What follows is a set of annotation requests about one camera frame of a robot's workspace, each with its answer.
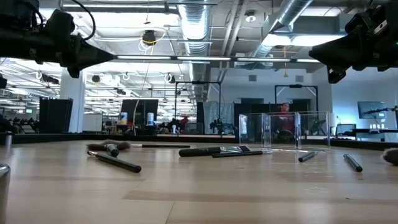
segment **wooden table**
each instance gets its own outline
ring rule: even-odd
[[[7,224],[398,223],[398,167],[378,151],[320,152],[303,164],[304,152],[225,159],[180,158],[178,149],[121,152],[142,166],[134,174],[87,156],[91,142],[0,149],[11,167]],[[362,173],[343,160],[347,152]]]

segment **desk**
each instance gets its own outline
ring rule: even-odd
[[[380,139],[380,141],[386,141],[386,133],[398,133],[397,129],[369,129],[369,128],[356,128],[353,129],[353,133],[357,138],[373,138]]]

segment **silver ductwork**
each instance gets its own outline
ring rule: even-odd
[[[210,6],[206,5],[179,5],[178,10],[181,15],[181,28],[185,40],[207,40],[209,28]],[[189,56],[207,56],[209,45],[206,43],[188,42],[185,44],[185,51]],[[191,81],[205,80],[206,67],[210,66],[202,63],[190,64]],[[196,98],[203,98],[201,86],[194,86],[193,92]]]
[[[267,37],[269,32],[280,29],[282,27],[293,28],[293,23],[300,17],[303,11],[312,3],[313,0],[284,0],[280,5],[280,10],[270,15],[264,21],[263,37]],[[250,57],[266,57],[274,46],[259,44],[255,51],[250,54]],[[239,66],[248,70],[267,68],[266,65],[261,63],[249,63],[247,65]]]

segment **ceiling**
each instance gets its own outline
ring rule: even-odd
[[[112,1],[82,1],[82,3],[106,2],[112,6]],[[118,1],[124,4],[135,4],[134,1]],[[211,8],[210,13],[210,55],[221,55],[221,48],[223,46],[224,37],[227,31],[227,23],[231,18],[231,8],[234,4],[232,0],[218,0],[208,1],[215,2],[217,5]],[[40,13],[45,19],[48,19],[53,12],[54,4],[57,1],[41,0]],[[319,1],[314,0],[310,7],[308,7],[302,16],[318,16],[318,17],[336,17],[341,13],[355,13],[360,10],[360,5],[364,5],[366,1]],[[258,1],[250,0],[246,11],[253,10],[256,20],[254,22],[247,22],[242,20],[237,39],[232,48],[232,55],[236,53],[249,53],[256,49],[262,42],[261,29],[263,22],[267,15],[279,10],[280,1]],[[76,24],[75,33],[80,33],[83,37],[91,33],[92,25],[90,16],[85,12],[69,12],[74,17]],[[161,14],[161,13],[113,13],[113,12],[93,12],[96,21],[96,34],[94,38],[89,40],[89,44],[98,48],[118,55],[138,55],[138,54],[153,54],[153,55],[184,55],[185,46],[180,41],[183,40],[183,32],[181,28],[181,18],[176,14]],[[140,47],[141,35],[145,30],[154,30],[157,39],[159,40],[153,48],[144,50]],[[309,58],[309,47],[286,46],[284,49],[273,48],[270,54],[273,57],[300,57]],[[38,96],[57,97],[59,95],[60,85],[53,85],[43,82],[40,79],[41,74],[49,75],[61,81],[61,73],[63,68],[56,63],[44,63],[37,65],[33,61],[18,60],[13,58],[2,58],[0,60],[0,73],[4,75],[9,81],[9,86],[21,86],[19,90],[15,88],[8,88],[3,91],[3,98],[31,97],[37,99]],[[280,69],[302,69],[308,71],[315,71],[320,65],[308,65],[292,63],[285,65],[274,64],[269,71],[278,71]],[[99,90],[99,87],[118,86],[120,88],[154,88],[159,91],[127,91],[126,96],[136,97],[169,97],[174,94],[174,84],[165,81],[165,76],[173,75],[180,81],[192,81],[190,76],[189,64],[187,63],[121,63],[121,62],[107,62],[100,65],[95,65],[85,69],[84,73],[87,75],[87,90],[86,96],[118,96],[116,90]],[[230,73],[234,76],[239,75],[234,68],[229,68]],[[92,81],[93,75],[101,77],[100,83]],[[227,79],[229,85],[238,85],[239,78]],[[184,89],[190,90],[189,86],[184,86]],[[183,91],[181,97],[189,97],[192,93],[190,91]],[[93,110],[93,99],[87,98],[87,111]],[[100,105],[106,107],[109,102],[106,99],[95,99]],[[14,102],[3,103],[3,105],[14,105]]]

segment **white column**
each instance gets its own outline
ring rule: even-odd
[[[62,70],[60,99],[73,99],[69,132],[81,133],[85,113],[86,75],[80,72],[79,78],[72,78],[66,68]]]

